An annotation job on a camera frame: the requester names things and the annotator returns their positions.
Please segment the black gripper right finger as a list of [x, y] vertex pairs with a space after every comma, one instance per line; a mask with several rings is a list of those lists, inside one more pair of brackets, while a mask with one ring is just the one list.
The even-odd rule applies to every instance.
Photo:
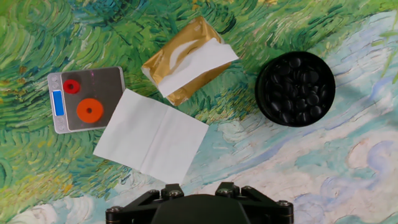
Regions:
[[294, 205], [286, 200], [274, 201], [254, 187], [238, 187], [233, 182], [222, 182], [215, 196], [238, 202], [250, 223], [293, 224]]

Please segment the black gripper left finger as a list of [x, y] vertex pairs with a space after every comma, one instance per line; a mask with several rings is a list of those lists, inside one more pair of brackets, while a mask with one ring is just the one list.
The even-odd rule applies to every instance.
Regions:
[[184, 197], [184, 192], [179, 184], [166, 184], [162, 190], [148, 190], [125, 207], [108, 208], [105, 211], [106, 224], [152, 218], [162, 203], [180, 197]]

